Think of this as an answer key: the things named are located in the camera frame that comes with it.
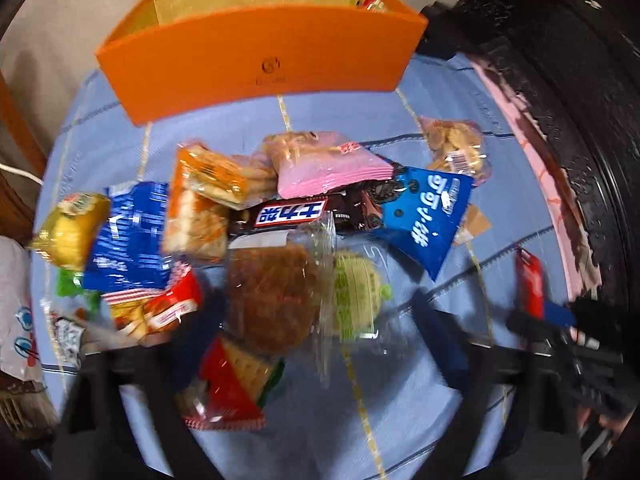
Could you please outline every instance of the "white wall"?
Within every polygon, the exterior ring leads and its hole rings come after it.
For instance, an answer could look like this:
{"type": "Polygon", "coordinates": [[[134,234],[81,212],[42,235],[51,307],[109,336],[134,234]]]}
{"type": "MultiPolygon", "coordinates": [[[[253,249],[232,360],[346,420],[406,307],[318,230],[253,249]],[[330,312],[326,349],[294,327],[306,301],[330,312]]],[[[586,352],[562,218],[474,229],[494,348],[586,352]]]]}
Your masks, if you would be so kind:
{"type": "MultiPolygon", "coordinates": [[[[46,152],[96,66],[96,47],[136,1],[27,0],[0,40],[0,70],[46,152]]],[[[404,1],[420,9],[435,0],[404,1]]],[[[2,144],[6,138],[0,130],[2,144]]]]}

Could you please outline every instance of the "orange snack package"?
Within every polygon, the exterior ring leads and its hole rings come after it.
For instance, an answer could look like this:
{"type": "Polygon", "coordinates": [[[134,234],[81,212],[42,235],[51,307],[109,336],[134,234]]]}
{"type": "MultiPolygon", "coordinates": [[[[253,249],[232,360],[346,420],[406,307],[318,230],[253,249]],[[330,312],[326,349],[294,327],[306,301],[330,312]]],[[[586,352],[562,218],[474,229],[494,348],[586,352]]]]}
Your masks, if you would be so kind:
{"type": "Polygon", "coordinates": [[[193,150],[201,147],[192,143],[181,146],[176,153],[162,252],[215,260],[226,252],[228,209],[188,187],[188,179],[193,173],[193,150]]]}

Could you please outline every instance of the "clear plastic bag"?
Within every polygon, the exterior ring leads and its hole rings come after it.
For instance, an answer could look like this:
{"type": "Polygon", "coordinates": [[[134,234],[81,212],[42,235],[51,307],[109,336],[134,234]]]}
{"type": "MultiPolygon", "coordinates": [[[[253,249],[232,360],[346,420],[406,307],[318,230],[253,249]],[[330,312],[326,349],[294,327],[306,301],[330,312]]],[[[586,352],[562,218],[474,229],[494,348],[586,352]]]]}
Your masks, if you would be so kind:
{"type": "Polygon", "coordinates": [[[49,213],[30,248],[63,269],[83,270],[109,211],[104,195],[73,193],[49,213]]]}
{"type": "Polygon", "coordinates": [[[334,270],[334,336],[350,349],[386,353],[406,343],[387,314],[395,307],[384,242],[367,235],[338,240],[334,270]]]}
{"type": "Polygon", "coordinates": [[[283,370],[282,359],[259,356],[220,335],[201,362],[198,377],[175,402],[194,430],[259,430],[265,424],[262,408],[268,392],[283,370]]]}
{"type": "Polygon", "coordinates": [[[323,380],[334,325],[330,212],[295,230],[236,238],[228,256],[228,327],[249,348],[285,355],[311,336],[323,380]]]}
{"type": "Polygon", "coordinates": [[[428,169],[466,174],[479,186],[491,175],[482,132],[473,121],[443,121],[420,117],[426,141],[433,152],[428,169]]]}
{"type": "Polygon", "coordinates": [[[226,253],[228,209],[189,187],[191,152],[199,146],[190,143],[178,147],[169,188],[162,252],[217,260],[226,253]]]}
{"type": "Polygon", "coordinates": [[[188,168],[187,187],[228,208],[241,210],[273,198],[278,177],[267,158],[225,156],[192,143],[180,152],[188,168]]]}
{"type": "Polygon", "coordinates": [[[324,194],[393,175],[389,163],[337,132],[270,135],[262,148],[278,172],[278,193],[283,198],[324,194]]]}

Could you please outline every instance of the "snack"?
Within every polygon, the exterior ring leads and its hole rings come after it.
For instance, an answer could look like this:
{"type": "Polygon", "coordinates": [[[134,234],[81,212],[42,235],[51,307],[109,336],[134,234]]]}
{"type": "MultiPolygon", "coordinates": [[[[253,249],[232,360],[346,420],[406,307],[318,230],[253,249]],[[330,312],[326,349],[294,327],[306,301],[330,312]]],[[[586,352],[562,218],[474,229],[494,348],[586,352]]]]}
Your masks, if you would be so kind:
{"type": "Polygon", "coordinates": [[[473,179],[396,165],[363,192],[366,228],[420,263],[435,280],[471,194],[473,179]]]}
{"type": "Polygon", "coordinates": [[[426,141],[433,151],[430,170],[472,176],[474,185],[487,180],[491,169],[482,133],[472,121],[443,121],[420,117],[426,141]]]}
{"type": "Polygon", "coordinates": [[[123,335],[142,339],[149,333],[144,306],[159,294],[162,294],[162,291],[155,288],[137,288],[110,292],[103,294],[102,298],[109,305],[116,330],[123,335]]]}
{"type": "Polygon", "coordinates": [[[142,307],[149,332],[167,332],[178,328],[181,317],[195,312],[201,303],[202,292],[191,266],[176,264],[166,292],[147,301],[142,307]]]}
{"type": "Polygon", "coordinates": [[[162,252],[215,260],[226,253],[228,209],[188,187],[190,153],[198,146],[181,146],[176,154],[162,252]]]}
{"type": "Polygon", "coordinates": [[[176,396],[185,422],[196,430],[259,430],[266,394],[282,376],[284,362],[264,359],[226,336],[215,339],[198,378],[176,396]]]}
{"type": "Polygon", "coordinates": [[[333,329],[334,247],[329,212],[295,230],[236,238],[227,273],[229,329],[251,348],[282,355],[314,328],[315,357],[325,378],[333,329]]]}
{"type": "Polygon", "coordinates": [[[109,199],[99,193],[73,193],[49,213],[30,248],[69,270],[83,270],[91,246],[109,217],[109,199]]]}
{"type": "Polygon", "coordinates": [[[96,316],[100,311],[100,292],[97,290],[84,290],[82,277],[84,274],[78,270],[60,269],[56,282],[56,294],[60,298],[75,298],[82,295],[89,308],[89,315],[96,316]]]}
{"type": "Polygon", "coordinates": [[[240,235],[292,228],[315,220],[323,211],[334,214],[336,231],[355,231],[364,227],[361,200],[359,190],[308,198],[269,200],[244,211],[232,212],[229,231],[232,235],[240,235]]]}
{"type": "Polygon", "coordinates": [[[246,209],[276,195],[277,175],[260,154],[225,156],[202,144],[180,150],[187,187],[231,209],[246,209]]]}
{"type": "Polygon", "coordinates": [[[375,319],[391,287],[383,283],[376,264],[362,254],[338,251],[335,255],[334,335],[340,341],[376,338],[375,319]]]}
{"type": "Polygon", "coordinates": [[[304,246],[234,250],[228,271],[230,325],[253,348],[286,354],[309,335],[320,311],[318,264],[304,246]]]}
{"type": "Polygon", "coordinates": [[[262,148],[278,172],[278,193],[283,198],[324,194],[393,174],[390,164],[337,132],[270,135],[262,148]]]}
{"type": "Polygon", "coordinates": [[[91,250],[84,288],[116,292],[131,288],[164,288],[171,258],[160,254],[167,184],[125,183],[107,189],[110,220],[91,250]]]}

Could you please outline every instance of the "orange cardboard box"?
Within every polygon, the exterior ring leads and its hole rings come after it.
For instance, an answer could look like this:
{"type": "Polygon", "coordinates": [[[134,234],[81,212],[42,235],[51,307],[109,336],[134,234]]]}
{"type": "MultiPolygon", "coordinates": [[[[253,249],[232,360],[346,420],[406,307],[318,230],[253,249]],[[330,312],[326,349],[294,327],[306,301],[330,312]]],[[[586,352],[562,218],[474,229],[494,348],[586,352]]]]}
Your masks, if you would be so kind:
{"type": "Polygon", "coordinates": [[[390,91],[427,20],[362,1],[142,0],[96,57],[135,124],[265,95],[390,91]]]}

